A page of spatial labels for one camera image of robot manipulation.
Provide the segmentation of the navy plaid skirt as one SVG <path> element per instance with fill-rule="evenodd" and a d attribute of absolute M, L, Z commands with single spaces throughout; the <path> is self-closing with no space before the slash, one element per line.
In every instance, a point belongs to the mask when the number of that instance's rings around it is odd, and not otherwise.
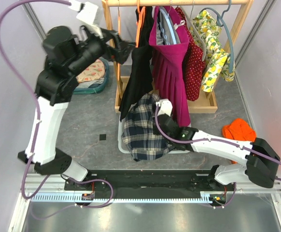
<path fill-rule="evenodd" d="M 155 107 L 159 100 L 156 94 L 145 94 L 124 119 L 121 138 L 134 161 L 156 160 L 174 150 L 174 146 L 155 131 Z"/>

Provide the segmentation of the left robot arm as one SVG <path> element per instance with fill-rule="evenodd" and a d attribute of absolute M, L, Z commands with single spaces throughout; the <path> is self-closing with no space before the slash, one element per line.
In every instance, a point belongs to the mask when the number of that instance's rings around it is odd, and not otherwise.
<path fill-rule="evenodd" d="M 35 88 L 40 107 L 35 113 L 39 130 L 32 131 L 18 159 L 34 163 L 35 171 L 41 175 L 62 174 L 74 179 L 81 190 L 87 190 L 92 185 L 89 171 L 56 148 L 61 120 L 79 84 L 77 76 L 100 57 L 124 64 L 136 44 L 122 40 L 114 30 L 102 29 L 102 36 L 96 36 L 85 25 L 81 29 L 87 35 L 84 41 L 70 28 L 58 26 L 47 33 L 42 43 L 47 56 Z"/>

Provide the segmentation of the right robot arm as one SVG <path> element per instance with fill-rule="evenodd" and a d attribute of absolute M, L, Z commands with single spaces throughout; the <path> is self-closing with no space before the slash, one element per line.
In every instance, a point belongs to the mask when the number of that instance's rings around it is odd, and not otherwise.
<path fill-rule="evenodd" d="M 219 190 L 232 182 L 250 181 L 263 188 L 273 188 L 280 157 L 261 138 L 255 141 L 237 141 L 213 136 L 191 127 L 179 127 L 168 115 L 155 117 L 156 132 L 177 150 L 207 153 L 234 162 L 215 165 L 207 178 L 208 187 Z"/>

